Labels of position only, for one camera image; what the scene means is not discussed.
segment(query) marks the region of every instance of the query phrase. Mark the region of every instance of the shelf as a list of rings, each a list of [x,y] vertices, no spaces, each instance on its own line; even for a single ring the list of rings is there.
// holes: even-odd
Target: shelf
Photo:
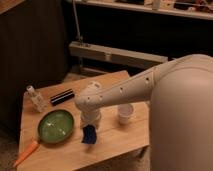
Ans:
[[[188,18],[197,18],[204,20],[213,20],[213,14],[206,12],[195,12],[195,11],[185,11],[178,9],[153,9],[151,6],[145,5],[137,5],[137,4],[129,4],[129,3],[120,3],[114,2],[113,0],[76,0],[76,4],[84,4],[84,5],[92,5],[92,6],[100,6],[100,7],[108,7],[115,9],[123,9],[130,11],[138,11],[138,12],[148,12],[148,13],[156,13],[156,14],[164,14],[164,15],[173,15],[180,17],[188,17]]]

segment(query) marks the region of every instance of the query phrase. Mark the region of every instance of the blue object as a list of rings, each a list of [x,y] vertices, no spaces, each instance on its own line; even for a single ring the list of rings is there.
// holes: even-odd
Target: blue object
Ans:
[[[97,134],[95,127],[93,125],[87,125],[83,128],[83,140],[82,143],[85,144],[95,144],[97,140]]]

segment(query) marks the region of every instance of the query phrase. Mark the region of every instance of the metal rod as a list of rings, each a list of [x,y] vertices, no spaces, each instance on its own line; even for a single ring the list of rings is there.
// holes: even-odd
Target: metal rod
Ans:
[[[82,45],[83,37],[81,36],[81,32],[80,32],[75,0],[72,0],[72,4],[73,4],[74,17],[75,17],[75,24],[76,24],[76,29],[77,29],[77,39],[78,39],[79,43]]]

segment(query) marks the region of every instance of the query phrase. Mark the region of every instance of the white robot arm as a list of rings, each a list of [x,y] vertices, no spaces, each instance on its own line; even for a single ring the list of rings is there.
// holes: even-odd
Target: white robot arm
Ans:
[[[75,98],[75,104],[81,111],[91,111],[100,107],[150,100],[155,84],[178,63],[189,59],[187,56],[150,68],[112,87],[97,89],[88,86]]]
[[[84,115],[150,100],[152,171],[213,170],[213,58],[189,55],[75,99]]]

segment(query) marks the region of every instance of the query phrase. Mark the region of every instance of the floor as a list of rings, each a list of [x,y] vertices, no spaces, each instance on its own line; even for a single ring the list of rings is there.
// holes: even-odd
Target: floor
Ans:
[[[107,71],[97,69],[85,69],[79,74],[78,67],[72,67],[63,82],[83,79],[88,76],[104,74]],[[142,157],[139,157],[141,149],[123,154],[121,156],[103,161],[101,163],[86,167],[80,171],[149,171],[149,148]],[[14,160],[17,158],[17,142],[0,130],[0,171],[15,171],[12,168]]]

